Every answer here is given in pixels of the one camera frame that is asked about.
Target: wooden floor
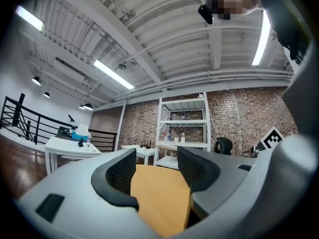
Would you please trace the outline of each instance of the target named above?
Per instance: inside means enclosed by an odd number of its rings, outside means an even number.
[[[58,166],[66,162],[58,158]],[[18,199],[46,176],[44,152],[0,136],[0,169],[12,197]]]

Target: white desk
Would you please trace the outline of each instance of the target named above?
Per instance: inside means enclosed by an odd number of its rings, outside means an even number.
[[[122,149],[136,149],[136,156],[144,158],[144,165],[148,165],[149,157],[155,154],[155,149],[143,149],[139,145],[122,145]]]
[[[64,140],[54,136],[50,138],[44,147],[45,167],[48,175],[57,169],[57,155],[62,158],[79,160],[101,154],[93,144],[88,146],[87,143],[83,143],[83,147],[80,148],[76,141]]]

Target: shelf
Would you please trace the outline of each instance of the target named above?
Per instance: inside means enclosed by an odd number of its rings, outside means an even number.
[[[158,143],[172,145],[172,146],[193,147],[193,148],[208,148],[208,144],[207,143],[203,143],[203,142],[187,141],[185,143],[181,143],[180,141],[179,142],[159,141]]]
[[[178,169],[177,157],[165,156],[156,162],[156,165]]]
[[[160,123],[164,123],[169,126],[204,126],[207,121],[205,119],[198,120],[161,120]]]
[[[205,106],[205,98],[193,98],[186,100],[174,100],[168,102],[162,102],[169,111],[201,111]]]

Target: blue object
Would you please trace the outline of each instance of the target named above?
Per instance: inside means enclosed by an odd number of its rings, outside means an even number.
[[[76,134],[74,131],[72,132],[72,139],[81,140],[81,138],[86,141],[88,139],[88,136]]]

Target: white column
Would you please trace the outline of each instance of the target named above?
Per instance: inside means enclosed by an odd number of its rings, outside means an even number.
[[[121,127],[122,127],[123,117],[124,117],[124,113],[125,113],[126,103],[127,103],[127,101],[125,100],[125,102],[124,102],[124,104],[123,104],[123,108],[122,108],[122,114],[121,114],[120,122],[119,122],[118,135],[116,136],[115,151],[118,150],[118,145],[119,145],[119,140],[120,140],[120,133],[121,133]]]

